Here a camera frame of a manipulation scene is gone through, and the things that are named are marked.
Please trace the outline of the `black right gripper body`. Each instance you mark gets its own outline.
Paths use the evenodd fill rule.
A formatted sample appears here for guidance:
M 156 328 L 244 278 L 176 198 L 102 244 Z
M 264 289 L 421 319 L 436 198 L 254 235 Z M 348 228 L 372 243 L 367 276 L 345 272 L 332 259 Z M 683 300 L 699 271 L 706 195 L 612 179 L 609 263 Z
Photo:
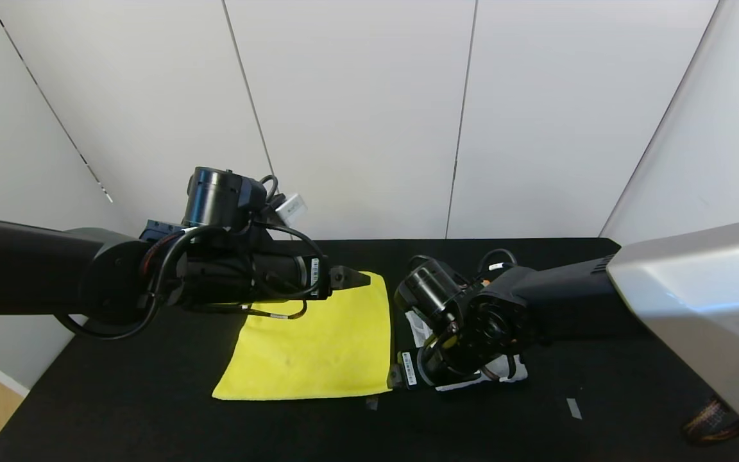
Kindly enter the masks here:
M 407 391 L 423 391 L 442 386 L 440 353 L 434 348 L 410 348 L 398 353 L 398 372 Z

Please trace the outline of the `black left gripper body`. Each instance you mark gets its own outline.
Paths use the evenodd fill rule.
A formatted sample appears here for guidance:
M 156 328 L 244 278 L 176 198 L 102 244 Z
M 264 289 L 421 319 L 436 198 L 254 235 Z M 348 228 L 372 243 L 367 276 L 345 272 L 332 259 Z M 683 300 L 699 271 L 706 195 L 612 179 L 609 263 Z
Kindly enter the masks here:
M 254 286 L 266 300 L 323 300 L 329 296 L 322 257 L 256 253 L 252 257 Z

